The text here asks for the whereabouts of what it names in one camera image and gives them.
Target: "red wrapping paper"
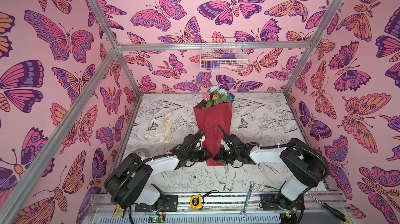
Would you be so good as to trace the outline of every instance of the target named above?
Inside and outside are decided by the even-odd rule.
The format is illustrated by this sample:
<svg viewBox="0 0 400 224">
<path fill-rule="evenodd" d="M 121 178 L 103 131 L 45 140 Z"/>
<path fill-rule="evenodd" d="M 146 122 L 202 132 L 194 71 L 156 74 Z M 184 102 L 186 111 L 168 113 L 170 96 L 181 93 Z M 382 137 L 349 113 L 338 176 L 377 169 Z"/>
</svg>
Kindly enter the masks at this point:
<svg viewBox="0 0 400 224">
<path fill-rule="evenodd" d="M 229 135 L 230 124 L 232 121 L 232 103 L 224 102 L 216 106 L 213 106 L 207 110 L 203 110 L 202 107 L 206 106 L 206 102 L 203 100 L 194 107 L 194 114 L 196 115 L 197 125 L 200 129 L 205 129 L 205 141 L 204 147 L 212 153 L 212 156 L 216 156 L 220 148 L 223 147 L 221 139 L 224 134 L 221 132 L 218 125 L 225 130 Z M 214 161 L 214 159 L 207 160 L 207 166 L 225 166 L 225 164 Z"/>
</svg>

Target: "wire basket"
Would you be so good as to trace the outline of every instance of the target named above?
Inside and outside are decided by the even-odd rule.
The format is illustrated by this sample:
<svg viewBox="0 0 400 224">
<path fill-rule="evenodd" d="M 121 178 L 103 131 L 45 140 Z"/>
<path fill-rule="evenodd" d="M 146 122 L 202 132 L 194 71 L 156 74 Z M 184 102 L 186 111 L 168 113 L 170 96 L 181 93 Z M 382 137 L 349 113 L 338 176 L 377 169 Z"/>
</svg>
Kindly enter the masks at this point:
<svg viewBox="0 0 400 224">
<path fill-rule="evenodd" d="M 202 40 L 215 43 L 219 42 L 221 38 L 204 38 Z M 246 70 L 248 55 L 244 47 L 244 42 L 222 42 L 221 47 L 216 49 L 204 41 L 200 44 L 201 71 L 240 72 Z"/>
</svg>

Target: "screwdriver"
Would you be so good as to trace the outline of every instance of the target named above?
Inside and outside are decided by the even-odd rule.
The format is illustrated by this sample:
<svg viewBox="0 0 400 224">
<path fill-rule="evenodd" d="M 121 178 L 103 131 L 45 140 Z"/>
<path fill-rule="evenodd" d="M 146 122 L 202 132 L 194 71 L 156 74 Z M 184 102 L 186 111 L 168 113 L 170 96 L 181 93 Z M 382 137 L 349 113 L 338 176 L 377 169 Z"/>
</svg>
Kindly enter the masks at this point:
<svg viewBox="0 0 400 224">
<path fill-rule="evenodd" d="M 314 200 L 318 201 L 314 196 L 310 195 L 309 193 L 306 193 L 306 194 L 308 194 Z M 347 216 L 345 216 L 341 211 L 334 209 L 333 207 L 329 206 L 326 202 L 324 202 L 324 203 L 322 203 L 320 201 L 318 201 L 318 202 L 322 204 L 323 208 L 326 208 L 329 212 L 331 212 L 339 220 L 347 222 L 347 223 L 349 222 L 349 219 L 347 218 Z"/>
</svg>

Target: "screwdriver handle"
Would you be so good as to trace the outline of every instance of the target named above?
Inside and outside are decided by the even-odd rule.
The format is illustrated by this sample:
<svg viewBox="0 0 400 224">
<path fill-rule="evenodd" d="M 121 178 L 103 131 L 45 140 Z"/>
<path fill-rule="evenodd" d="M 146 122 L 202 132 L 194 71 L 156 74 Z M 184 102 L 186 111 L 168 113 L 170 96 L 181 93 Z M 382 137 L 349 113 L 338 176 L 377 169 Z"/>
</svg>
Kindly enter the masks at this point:
<svg viewBox="0 0 400 224">
<path fill-rule="evenodd" d="M 323 208 L 326 208 L 329 212 L 331 212 L 339 220 L 344 222 L 349 222 L 349 219 L 341 211 L 334 209 L 333 207 L 329 206 L 326 202 L 324 202 L 322 206 Z"/>
</svg>

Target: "wrench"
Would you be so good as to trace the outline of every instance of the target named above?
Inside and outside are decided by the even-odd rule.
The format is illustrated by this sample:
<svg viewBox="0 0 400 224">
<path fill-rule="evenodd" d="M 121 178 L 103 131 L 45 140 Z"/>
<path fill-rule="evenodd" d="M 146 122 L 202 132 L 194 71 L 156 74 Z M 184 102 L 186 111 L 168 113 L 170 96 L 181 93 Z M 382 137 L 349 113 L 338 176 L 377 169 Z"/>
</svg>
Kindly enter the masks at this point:
<svg viewBox="0 0 400 224">
<path fill-rule="evenodd" d="M 251 191 L 253 190 L 253 187 L 254 187 L 254 182 L 250 181 L 250 188 L 249 188 L 249 191 L 247 192 L 247 195 L 246 195 L 246 201 L 244 202 L 243 210 L 240 212 L 240 217 L 242 217 L 243 220 L 246 219 L 247 205 L 249 204 Z"/>
</svg>

